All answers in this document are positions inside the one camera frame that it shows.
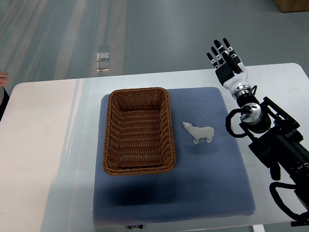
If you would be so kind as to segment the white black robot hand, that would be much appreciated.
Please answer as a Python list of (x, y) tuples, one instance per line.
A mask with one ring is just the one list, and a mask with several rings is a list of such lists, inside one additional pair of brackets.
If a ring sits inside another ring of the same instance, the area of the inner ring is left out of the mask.
[(241, 94), (252, 92), (248, 82), (247, 70), (226, 38), (221, 43), (214, 40), (214, 46), (207, 57), (215, 68), (220, 84), (228, 89), (231, 96), (237, 99)]

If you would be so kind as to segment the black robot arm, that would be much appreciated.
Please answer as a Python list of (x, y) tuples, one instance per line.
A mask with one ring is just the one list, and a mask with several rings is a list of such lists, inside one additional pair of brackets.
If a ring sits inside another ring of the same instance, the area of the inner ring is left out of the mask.
[(278, 188), (291, 189), (309, 207), (309, 152), (301, 145), (299, 123), (268, 97), (259, 102), (256, 87), (240, 85), (232, 90), (238, 109), (225, 119), (227, 132), (235, 138), (249, 137), (249, 149), (269, 168), (273, 183), (270, 194), (277, 206), (290, 218), (292, 226), (307, 226), (309, 213), (294, 213), (281, 199)]

